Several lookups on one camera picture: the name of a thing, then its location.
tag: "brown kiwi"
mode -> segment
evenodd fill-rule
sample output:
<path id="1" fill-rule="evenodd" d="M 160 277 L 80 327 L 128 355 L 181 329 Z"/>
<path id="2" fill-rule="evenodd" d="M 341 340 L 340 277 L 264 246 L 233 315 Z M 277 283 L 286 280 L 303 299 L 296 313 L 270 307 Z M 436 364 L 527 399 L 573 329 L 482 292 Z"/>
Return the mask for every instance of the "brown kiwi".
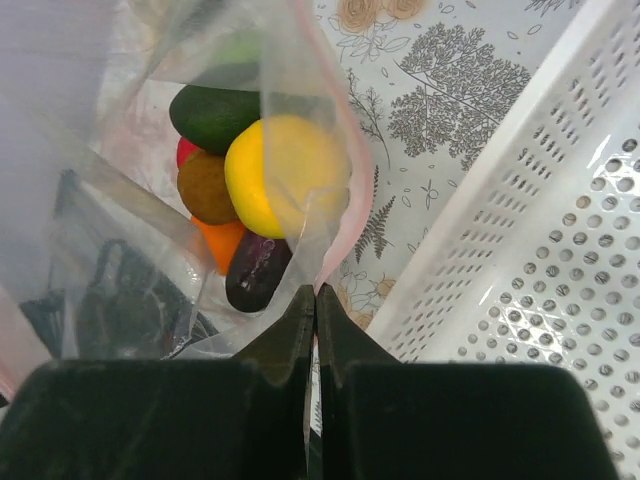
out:
<path id="1" fill-rule="evenodd" d="M 207 225 L 238 219 L 224 180 L 223 157 L 193 153 L 178 171 L 178 193 L 191 215 Z"/>

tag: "yellow lemon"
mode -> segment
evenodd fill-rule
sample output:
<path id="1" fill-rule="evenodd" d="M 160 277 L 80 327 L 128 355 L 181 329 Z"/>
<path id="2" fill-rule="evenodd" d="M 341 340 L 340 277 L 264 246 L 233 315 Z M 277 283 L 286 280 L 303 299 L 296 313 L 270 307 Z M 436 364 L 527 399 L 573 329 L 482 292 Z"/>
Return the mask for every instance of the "yellow lemon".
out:
<path id="1" fill-rule="evenodd" d="M 307 211 L 325 228 L 337 223 L 349 180 L 342 145 L 337 135 L 295 115 L 251 125 L 225 159 L 227 189 L 242 223 L 267 238 L 298 234 Z"/>

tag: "fern leaf print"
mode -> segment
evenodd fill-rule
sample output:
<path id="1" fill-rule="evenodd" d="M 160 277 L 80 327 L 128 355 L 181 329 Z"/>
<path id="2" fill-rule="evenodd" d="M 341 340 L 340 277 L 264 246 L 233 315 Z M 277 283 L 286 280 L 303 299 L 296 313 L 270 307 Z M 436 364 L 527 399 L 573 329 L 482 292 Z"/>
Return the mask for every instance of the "fern leaf print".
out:
<path id="1" fill-rule="evenodd" d="M 375 171 L 373 173 L 374 202 L 378 195 L 379 177 L 380 168 L 376 165 Z M 374 212 L 372 209 L 371 214 L 369 215 L 369 219 L 367 220 L 367 224 L 365 225 L 364 230 L 362 231 L 362 234 L 360 235 L 360 238 L 358 239 L 354 247 L 356 262 L 360 263 L 362 255 L 369 245 L 373 245 L 373 251 L 378 260 L 382 258 L 382 254 L 387 245 L 393 246 L 393 244 L 385 238 L 385 228 L 387 219 L 389 218 L 389 213 L 391 212 L 391 208 L 393 207 L 393 203 L 395 202 L 395 200 L 396 197 L 394 195 L 393 197 L 391 197 L 391 200 L 389 200 L 377 212 Z"/>

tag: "printed tree pattern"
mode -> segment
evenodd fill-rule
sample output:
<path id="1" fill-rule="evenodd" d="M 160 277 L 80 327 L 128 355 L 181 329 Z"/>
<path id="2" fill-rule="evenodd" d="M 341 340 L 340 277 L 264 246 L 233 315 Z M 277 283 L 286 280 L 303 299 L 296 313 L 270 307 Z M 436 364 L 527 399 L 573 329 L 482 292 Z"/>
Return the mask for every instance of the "printed tree pattern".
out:
<path id="1" fill-rule="evenodd" d="M 376 170 L 374 172 L 373 177 L 373 198 L 375 199 L 378 194 L 378 177 L 380 174 L 380 169 L 376 165 Z M 364 227 L 362 231 L 362 235 L 358 239 L 356 246 L 354 248 L 356 253 L 356 261 L 360 263 L 360 259 L 362 258 L 362 254 L 365 249 L 373 244 L 373 251 L 376 254 L 376 258 L 379 260 L 382 257 L 382 253 L 387 245 L 392 245 L 386 238 L 385 228 L 387 224 L 387 219 L 389 218 L 389 213 L 391 212 L 391 208 L 393 207 L 393 203 L 396 201 L 395 195 L 391 197 L 391 200 L 387 202 L 380 210 L 373 213 L 369 216 L 369 220 L 367 220 L 367 225 Z"/>
<path id="2" fill-rule="evenodd" d="M 365 93 L 358 93 L 356 90 L 358 78 L 352 69 L 347 70 L 347 80 L 349 81 L 349 105 L 360 118 L 360 128 L 371 140 L 382 142 L 387 156 L 387 165 L 391 169 L 389 149 L 378 126 L 378 122 L 384 118 L 384 112 L 380 107 L 382 99 L 372 87 L 367 88 Z"/>
<path id="3" fill-rule="evenodd" d="M 438 23 L 418 36 L 398 67 L 418 82 L 391 106 L 389 130 L 411 157 L 448 145 L 468 170 L 531 78 L 527 70 L 495 59 L 481 44 L 485 31 Z"/>
<path id="4" fill-rule="evenodd" d="M 569 8 L 573 8 L 576 5 L 580 5 L 580 0 L 531 0 L 531 3 L 525 10 L 542 10 L 540 14 L 542 17 L 549 10 L 557 10 L 565 3 L 569 5 Z"/>

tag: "white surface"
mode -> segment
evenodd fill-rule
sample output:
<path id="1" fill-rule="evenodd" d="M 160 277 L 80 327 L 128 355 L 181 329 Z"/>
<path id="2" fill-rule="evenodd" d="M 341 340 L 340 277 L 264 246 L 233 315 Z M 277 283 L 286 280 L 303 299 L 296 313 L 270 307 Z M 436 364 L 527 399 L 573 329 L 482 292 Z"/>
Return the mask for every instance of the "white surface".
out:
<path id="1" fill-rule="evenodd" d="M 588 2 L 368 330 L 405 361 L 567 368 L 629 480 L 640 478 L 640 147 L 625 150 L 640 142 L 639 78 L 640 2 Z"/>

